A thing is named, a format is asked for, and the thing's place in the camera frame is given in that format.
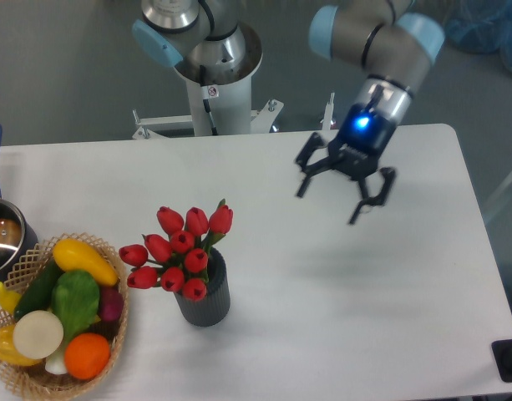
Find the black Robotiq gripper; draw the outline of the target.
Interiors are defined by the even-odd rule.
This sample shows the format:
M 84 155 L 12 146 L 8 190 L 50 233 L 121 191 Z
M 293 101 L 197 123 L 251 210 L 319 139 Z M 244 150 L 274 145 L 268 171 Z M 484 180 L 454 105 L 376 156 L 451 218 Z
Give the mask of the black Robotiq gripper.
M 296 197 L 302 198 L 312 178 L 331 169 L 338 170 L 357 181 L 361 200 L 357 203 L 348 221 L 353 226 L 364 206 L 384 206 L 397 178 L 397 170 L 383 167 L 378 172 L 383 178 L 380 191 L 369 195 L 367 177 L 378 169 L 378 161 L 396 129 L 396 123 L 386 119 L 375 109 L 367 109 L 363 104 L 354 104 L 329 144 L 318 132 L 312 132 L 295 159 L 304 174 Z M 319 150 L 325 155 L 310 163 L 311 157 Z

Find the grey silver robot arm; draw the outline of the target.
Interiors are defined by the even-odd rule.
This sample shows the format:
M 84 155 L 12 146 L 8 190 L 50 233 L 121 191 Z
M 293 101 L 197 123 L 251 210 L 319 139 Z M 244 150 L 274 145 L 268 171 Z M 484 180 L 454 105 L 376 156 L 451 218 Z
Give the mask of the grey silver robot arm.
M 396 178 L 378 164 L 413 96 L 444 43 L 443 29 L 411 12 L 409 1 L 353 1 L 325 6 L 308 32 L 310 49 L 327 60 L 359 66 L 366 81 L 335 138 L 310 136 L 297 156 L 304 195 L 313 176 L 335 170 L 357 183 L 359 208 L 383 206 Z M 144 1 L 134 40 L 184 81 L 195 134 L 256 131 L 251 79 L 261 65 L 261 40 L 241 22 L 234 1 Z

